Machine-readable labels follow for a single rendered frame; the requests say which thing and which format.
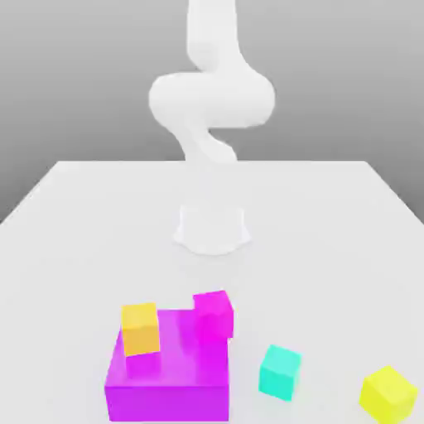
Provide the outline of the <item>small cyan cube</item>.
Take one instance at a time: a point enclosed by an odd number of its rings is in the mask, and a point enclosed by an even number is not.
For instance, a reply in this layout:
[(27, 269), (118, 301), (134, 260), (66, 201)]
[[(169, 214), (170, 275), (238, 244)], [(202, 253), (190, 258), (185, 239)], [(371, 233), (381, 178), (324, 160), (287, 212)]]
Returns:
[(258, 390), (290, 402), (300, 375), (301, 355), (270, 344), (259, 368)]

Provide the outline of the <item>small orange cube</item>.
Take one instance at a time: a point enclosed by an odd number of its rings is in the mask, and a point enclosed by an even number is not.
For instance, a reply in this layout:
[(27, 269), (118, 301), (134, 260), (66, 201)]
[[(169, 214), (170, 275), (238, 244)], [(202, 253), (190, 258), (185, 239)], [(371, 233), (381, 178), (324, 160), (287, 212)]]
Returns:
[(160, 351), (159, 321), (154, 302), (124, 305), (121, 331), (125, 355), (135, 356)]

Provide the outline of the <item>small yellow cube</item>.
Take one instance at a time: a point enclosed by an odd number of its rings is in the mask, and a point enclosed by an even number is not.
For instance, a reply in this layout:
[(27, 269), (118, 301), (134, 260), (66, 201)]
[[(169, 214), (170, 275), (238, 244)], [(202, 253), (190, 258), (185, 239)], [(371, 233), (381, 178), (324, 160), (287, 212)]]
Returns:
[(359, 405), (379, 424), (399, 424), (411, 414), (417, 394), (415, 385), (387, 365), (364, 378)]

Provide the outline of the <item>large magenta box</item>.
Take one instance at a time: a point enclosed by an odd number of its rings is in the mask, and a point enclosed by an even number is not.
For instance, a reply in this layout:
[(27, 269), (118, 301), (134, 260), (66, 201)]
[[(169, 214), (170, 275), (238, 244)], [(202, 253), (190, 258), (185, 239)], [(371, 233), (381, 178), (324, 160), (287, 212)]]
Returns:
[(104, 384), (112, 422), (226, 422), (228, 341), (202, 343), (193, 310), (159, 310), (161, 350), (126, 357), (118, 335)]

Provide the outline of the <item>small magenta cube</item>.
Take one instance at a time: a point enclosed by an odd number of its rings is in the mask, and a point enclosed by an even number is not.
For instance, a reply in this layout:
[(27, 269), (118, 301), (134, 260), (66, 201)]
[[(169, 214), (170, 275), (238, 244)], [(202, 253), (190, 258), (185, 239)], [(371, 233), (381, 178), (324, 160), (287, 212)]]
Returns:
[(225, 290), (194, 294), (195, 328), (203, 341), (234, 336), (234, 309)]

